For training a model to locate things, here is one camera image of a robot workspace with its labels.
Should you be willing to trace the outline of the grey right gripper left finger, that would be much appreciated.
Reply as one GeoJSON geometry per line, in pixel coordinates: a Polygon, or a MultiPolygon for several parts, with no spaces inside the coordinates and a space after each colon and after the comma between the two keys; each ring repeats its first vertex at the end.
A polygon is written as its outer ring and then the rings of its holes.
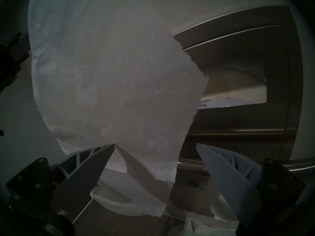
{"type": "Polygon", "coordinates": [[[115,144],[73,152],[50,165],[40,157],[6,183],[10,200],[17,199],[27,208],[64,210],[76,218],[89,203],[89,195],[115,150],[115,144]]]}

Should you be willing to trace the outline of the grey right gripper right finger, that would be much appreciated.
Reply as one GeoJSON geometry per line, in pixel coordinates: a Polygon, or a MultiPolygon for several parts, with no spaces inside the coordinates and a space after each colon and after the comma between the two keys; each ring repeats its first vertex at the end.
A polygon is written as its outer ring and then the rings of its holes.
{"type": "Polygon", "coordinates": [[[283,222],[306,184],[273,158],[263,164],[229,150],[196,144],[210,178],[239,220],[238,228],[272,228],[283,222]]]}

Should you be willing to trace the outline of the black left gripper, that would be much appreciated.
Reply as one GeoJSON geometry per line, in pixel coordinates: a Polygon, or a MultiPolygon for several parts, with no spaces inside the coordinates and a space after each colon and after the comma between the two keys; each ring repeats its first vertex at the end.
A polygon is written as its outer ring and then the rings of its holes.
{"type": "Polygon", "coordinates": [[[21,64],[30,57],[29,32],[18,32],[7,46],[0,44],[0,93],[16,79],[21,64]]]}

